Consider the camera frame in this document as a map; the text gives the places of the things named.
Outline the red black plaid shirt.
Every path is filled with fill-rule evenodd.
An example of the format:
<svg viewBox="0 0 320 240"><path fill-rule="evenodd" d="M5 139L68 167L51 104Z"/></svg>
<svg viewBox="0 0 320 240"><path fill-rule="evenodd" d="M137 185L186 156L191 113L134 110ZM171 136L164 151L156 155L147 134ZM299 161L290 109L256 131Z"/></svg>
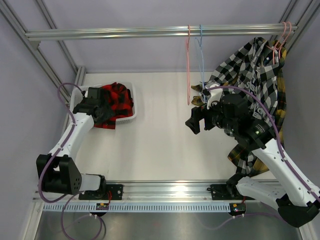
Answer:
<svg viewBox="0 0 320 240"><path fill-rule="evenodd" d="M117 82L103 85L101 88L104 91L104 98L109 103L114 116L102 123L96 123L94 127L114 130L117 119L133 116L134 101L131 91L125 85Z"/></svg>

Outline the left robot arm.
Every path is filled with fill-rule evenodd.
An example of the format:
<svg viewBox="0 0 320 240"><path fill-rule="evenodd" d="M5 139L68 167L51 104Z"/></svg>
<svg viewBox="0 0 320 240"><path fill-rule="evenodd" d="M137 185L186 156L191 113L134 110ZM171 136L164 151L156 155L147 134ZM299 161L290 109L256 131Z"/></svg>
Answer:
<svg viewBox="0 0 320 240"><path fill-rule="evenodd" d="M108 192L103 175L80 173L74 159L87 133L96 124L114 117L115 112L102 87L89 87L81 94L81 102L68 110L71 122L61 139L48 154L36 159L38 193L46 203L77 194L91 194L101 200Z"/></svg>

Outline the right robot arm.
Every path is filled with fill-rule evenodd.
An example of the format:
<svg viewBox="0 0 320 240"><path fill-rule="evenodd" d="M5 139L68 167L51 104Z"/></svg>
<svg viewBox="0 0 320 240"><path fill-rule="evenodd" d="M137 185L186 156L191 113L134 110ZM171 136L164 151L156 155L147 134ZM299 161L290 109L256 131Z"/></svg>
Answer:
<svg viewBox="0 0 320 240"><path fill-rule="evenodd" d="M193 107L185 124L198 134L201 120L206 131L214 127L230 131L239 144L267 166L282 186L271 187L236 173L226 182L230 198L244 196L258 200L275 209L295 228L311 222L319 214L319 187L308 180L285 153L274 130L265 121L252 116L247 101L239 94L225 95L212 106Z"/></svg>

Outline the white plastic basket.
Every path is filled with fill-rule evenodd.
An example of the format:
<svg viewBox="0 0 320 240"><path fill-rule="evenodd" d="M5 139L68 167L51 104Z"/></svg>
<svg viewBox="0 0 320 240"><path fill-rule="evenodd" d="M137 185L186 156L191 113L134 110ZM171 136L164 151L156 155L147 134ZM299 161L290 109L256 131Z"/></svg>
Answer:
<svg viewBox="0 0 320 240"><path fill-rule="evenodd" d="M104 84L95 84L95 85L83 85L83 86L80 86L80 89L82 91L86 91L87 92L90 87L92 87L92 88L101 88L104 85L110 85L112 83L114 83L114 82L107 82L107 83L104 83ZM136 101L136 98L137 98L136 89L135 89L135 86L131 82L117 82L117 83L125 85L130 90L134 106L133 106L133 116L117 119L116 120L116 124L130 123L137 116L137 112L138 112L138 110L137 110L138 109L138 105L137 105L137 101Z"/></svg>

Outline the light blue wire hanger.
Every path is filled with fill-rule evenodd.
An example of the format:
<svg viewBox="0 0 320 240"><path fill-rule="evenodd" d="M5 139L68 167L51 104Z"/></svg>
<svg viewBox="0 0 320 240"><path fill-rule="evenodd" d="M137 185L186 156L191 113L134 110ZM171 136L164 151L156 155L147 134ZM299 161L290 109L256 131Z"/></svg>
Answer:
<svg viewBox="0 0 320 240"><path fill-rule="evenodd" d="M199 31L200 31L200 37L194 38L194 44L195 44L195 52L196 52L196 58L198 62L198 68L200 72L201 77L201 90L200 90L200 99L203 103L207 103L207 97L203 93L203 90L205 89L205 61L204 61L204 55L203 55L203 26L199 25Z"/></svg>

